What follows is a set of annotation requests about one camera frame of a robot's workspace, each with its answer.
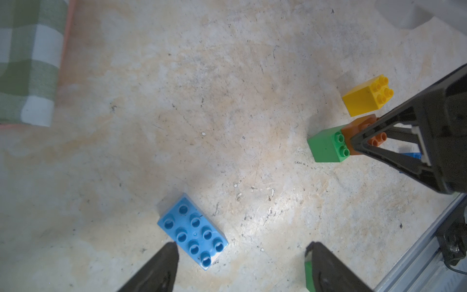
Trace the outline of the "light blue long lego brick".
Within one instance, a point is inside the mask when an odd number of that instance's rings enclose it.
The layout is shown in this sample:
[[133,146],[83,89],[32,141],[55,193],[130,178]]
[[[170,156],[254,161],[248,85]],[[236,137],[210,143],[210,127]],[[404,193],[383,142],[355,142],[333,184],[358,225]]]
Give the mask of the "light blue long lego brick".
[[158,226],[205,271],[229,245],[225,235],[187,194],[161,215]]

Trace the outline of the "orange lego brick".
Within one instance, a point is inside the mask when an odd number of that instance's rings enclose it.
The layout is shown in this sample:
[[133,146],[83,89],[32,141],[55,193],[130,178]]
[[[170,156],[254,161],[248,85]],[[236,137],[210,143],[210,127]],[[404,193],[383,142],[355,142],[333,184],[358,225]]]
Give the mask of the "orange lego brick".
[[[361,118],[355,119],[353,122],[347,124],[341,129],[341,133],[344,135],[345,144],[349,149],[350,155],[360,155],[352,146],[351,138],[360,133],[362,130],[367,128],[368,126],[374,124],[378,118],[375,114],[371,114],[368,116],[364,116]],[[368,145],[379,147],[382,143],[387,140],[387,135],[385,132],[382,132],[374,137],[372,137],[367,143]]]

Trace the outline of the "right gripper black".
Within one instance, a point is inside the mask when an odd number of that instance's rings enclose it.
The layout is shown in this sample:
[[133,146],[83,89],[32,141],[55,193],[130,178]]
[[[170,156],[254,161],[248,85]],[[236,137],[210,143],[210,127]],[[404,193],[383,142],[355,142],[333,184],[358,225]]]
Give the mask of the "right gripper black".
[[[412,128],[418,126],[418,135]],[[424,161],[367,145],[389,139],[420,146]],[[438,193],[467,191],[467,66],[464,64],[351,138],[352,146]]]

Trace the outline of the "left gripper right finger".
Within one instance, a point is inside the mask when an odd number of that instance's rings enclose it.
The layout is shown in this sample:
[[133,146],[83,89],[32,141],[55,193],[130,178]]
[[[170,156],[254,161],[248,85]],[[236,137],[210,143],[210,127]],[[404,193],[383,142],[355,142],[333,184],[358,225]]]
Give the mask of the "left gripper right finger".
[[321,242],[306,247],[305,261],[312,261],[316,292],[372,291]]

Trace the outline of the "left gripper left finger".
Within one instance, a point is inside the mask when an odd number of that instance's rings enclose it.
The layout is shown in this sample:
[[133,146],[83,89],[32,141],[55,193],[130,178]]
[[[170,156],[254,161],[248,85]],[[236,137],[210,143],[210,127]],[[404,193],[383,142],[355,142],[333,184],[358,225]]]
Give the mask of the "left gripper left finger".
[[166,243],[119,292],[172,292],[178,262],[177,244]]

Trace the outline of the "yellow lego brick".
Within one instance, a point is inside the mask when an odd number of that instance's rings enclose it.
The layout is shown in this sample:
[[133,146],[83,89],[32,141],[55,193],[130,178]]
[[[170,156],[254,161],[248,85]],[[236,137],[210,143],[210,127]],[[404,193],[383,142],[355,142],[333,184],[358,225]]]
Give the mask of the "yellow lego brick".
[[381,74],[350,90],[342,99],[351,117],[381,109],[394,96],[389,79]]

